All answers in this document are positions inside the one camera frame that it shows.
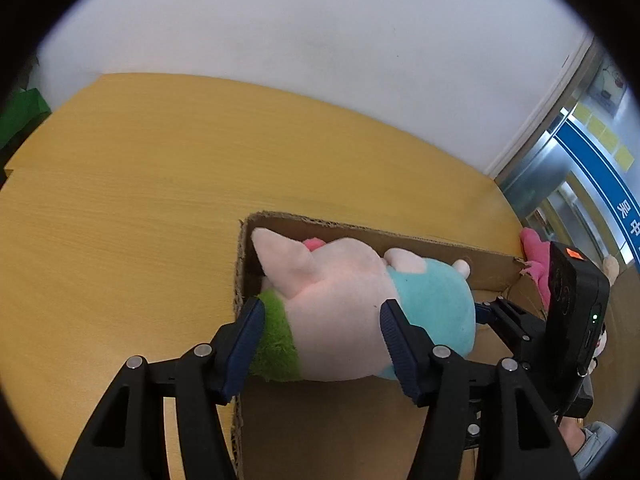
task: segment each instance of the gray sleeve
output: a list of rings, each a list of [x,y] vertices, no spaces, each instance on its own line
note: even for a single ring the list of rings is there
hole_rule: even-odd
[[[606,454],[607,449],[616,439],[617,433],[604,422],[594,422],[583,428],[586,440],[580,451],[574,455],[574,463],[580,478],[587,478],[598,462]]]

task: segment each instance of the yellow sticky note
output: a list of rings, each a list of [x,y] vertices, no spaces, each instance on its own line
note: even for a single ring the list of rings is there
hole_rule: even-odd
[[[611,155],[613,155],[613,152],[616,151],[616,147],[620,142],[618,136],[607,127],[605,127],[602,133],[596,137],[598,137],[598,140],[604,146],[604,149],[611,153]]]
[[[596,116],[591,116],[591,119],[589,119],[589,122],[587,123],[587,129],[598,138],[600,138],[600,134],[606,127],[607,125]]]
[[[578,103],[577,105],[575,105],[575,109],[572,112],[572,115],[582,124],[586,124],[589,122],[589,118],[591,117],[591,110],[589,110],[582,103]]]
[[[635,160],[634,156],[631,155],[631,152],[629,152],[629,150],[626,148],[624,144],[620,146],[614,158],[616,159],[616,162],[620,165],[620,168],[622,168],[624,171],[629,171],[629,168],[631,168],[631,165],[634,163],[634,160]]]

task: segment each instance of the orange sticker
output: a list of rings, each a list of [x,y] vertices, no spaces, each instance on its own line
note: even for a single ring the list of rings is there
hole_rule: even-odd
[[[569,256],[571,256],[572,258],[578,258],[578,260],[583,260],[584,259],[580,253],[577,253],[576,251],[572,251],[569,248],[567,248],[566,253]]]

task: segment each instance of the green object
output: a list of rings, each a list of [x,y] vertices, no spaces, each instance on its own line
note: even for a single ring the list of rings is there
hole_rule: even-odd
[[[264,303],[264,332],[249,368],[268,381],[299,381],[300,359],[282,300],[273,289],[258,295]]]
[[[30,134],[50,114],[51,108],[37,88],[12,92],[0,114],[0,150],[15,134]]]

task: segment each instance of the person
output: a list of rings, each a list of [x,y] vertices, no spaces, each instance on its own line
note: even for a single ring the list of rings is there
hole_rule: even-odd
[[[580,478],[587,478],[616,439],[616,431],[604,422],[581,428],[578,419],[563,417],[558,426]]]

